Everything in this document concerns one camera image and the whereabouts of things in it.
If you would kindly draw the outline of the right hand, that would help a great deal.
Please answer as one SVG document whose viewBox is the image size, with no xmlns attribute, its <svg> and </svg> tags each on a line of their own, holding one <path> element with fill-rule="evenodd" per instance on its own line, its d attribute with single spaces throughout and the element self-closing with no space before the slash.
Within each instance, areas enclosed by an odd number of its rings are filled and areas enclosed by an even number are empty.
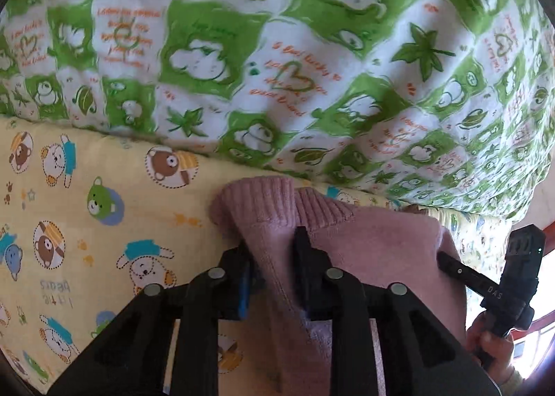
<svg viewBox="0 0 555 396">
<path fill-rule="evenodd" d="M 466 349 L 474 353 L 479 348 L 483 349 L 493 358 L 487 373 L 498 384 L 509 381 L 514 373 L 512 364 L 514 340 L 511 334 L 506 338 L 492 335 L 485 329 L 485 312 L 480 313 L 467 330 Z"/>
</svg>

